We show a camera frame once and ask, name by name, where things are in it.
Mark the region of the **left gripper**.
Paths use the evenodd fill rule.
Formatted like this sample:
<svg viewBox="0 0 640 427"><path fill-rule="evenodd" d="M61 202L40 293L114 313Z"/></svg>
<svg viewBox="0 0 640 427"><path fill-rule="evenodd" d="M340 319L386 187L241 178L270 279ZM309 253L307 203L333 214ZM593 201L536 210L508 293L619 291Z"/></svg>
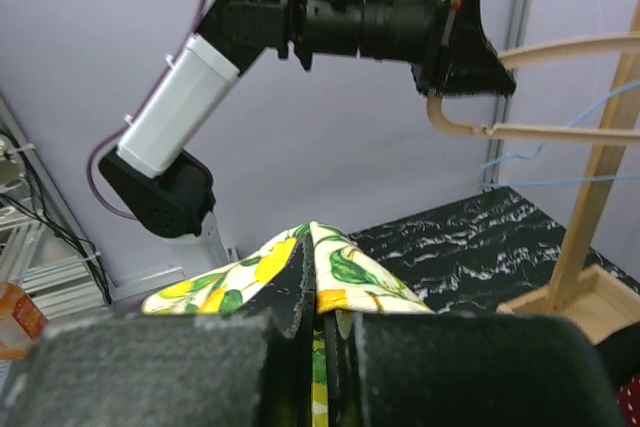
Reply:
<svg viewBox="0 0 640 427"><path fill-rule="evenodd" d="M480 0L424 0L429 15L426 46L412 65L418 92L441 97L515 92L513 74L486 37Z"/></svg>

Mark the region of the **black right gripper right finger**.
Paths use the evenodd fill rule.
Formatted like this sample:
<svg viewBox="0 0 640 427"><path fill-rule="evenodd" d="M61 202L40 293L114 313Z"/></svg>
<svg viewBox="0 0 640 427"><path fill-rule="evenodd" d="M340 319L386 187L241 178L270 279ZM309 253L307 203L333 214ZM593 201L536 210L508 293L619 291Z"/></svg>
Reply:
<svg viewBox="0 0 640 427"><path fill-rule="evenodd" d="M595 349L553 316L432 312L344 241L315 252L331 426L621 426Z"/></svg>

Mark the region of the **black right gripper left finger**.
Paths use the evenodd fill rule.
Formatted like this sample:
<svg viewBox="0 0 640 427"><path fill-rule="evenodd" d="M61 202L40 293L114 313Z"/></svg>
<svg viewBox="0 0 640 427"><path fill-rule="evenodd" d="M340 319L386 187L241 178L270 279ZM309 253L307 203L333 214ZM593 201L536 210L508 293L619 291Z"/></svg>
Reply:
<svg viewBox="0 0 640 427"><path fill-rule="evenodd" d="M47 328L9 392L13 426L183 426L221 402L220 354L188 316L108 314Z"/></svg>

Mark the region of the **lemon print skirt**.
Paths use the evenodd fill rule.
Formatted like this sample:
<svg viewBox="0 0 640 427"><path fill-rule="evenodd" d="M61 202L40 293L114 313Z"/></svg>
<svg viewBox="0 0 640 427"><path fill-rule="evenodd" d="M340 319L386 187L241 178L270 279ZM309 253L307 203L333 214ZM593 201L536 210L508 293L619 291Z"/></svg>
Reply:
<svg viewBox="0 0 640 427"><path fill-rule="evenodd" d="M210 324L220 354L205 379L221 402L188 426L327 426L324 315L430 313L411 289L339 229L291 227L251 255L147 297L145 315Z"/></svg>

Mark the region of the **black skirt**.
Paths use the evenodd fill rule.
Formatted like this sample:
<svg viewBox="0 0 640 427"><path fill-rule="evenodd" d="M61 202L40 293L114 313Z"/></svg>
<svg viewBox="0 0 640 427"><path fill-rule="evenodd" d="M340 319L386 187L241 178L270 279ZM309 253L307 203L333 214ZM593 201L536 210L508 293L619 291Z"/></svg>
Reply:
<svg viewBox="0 0 640 427"><path fill-rule="evenodd" d="M626 385L639 374L640 326L629 325L595 345L614 389Z"/></svg>

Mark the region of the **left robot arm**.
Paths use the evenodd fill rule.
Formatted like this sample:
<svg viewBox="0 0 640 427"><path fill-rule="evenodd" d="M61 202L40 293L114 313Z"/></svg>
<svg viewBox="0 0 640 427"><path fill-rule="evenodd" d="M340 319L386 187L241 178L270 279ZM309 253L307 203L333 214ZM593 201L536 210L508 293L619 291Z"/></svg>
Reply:
<svg viewBox="0 0 640 427"><path fill-rule="evenodd" d="M213 0L99 170L165 239L214 215L360 228L424 201L428 96L515 88L481 0Z"/></svg>

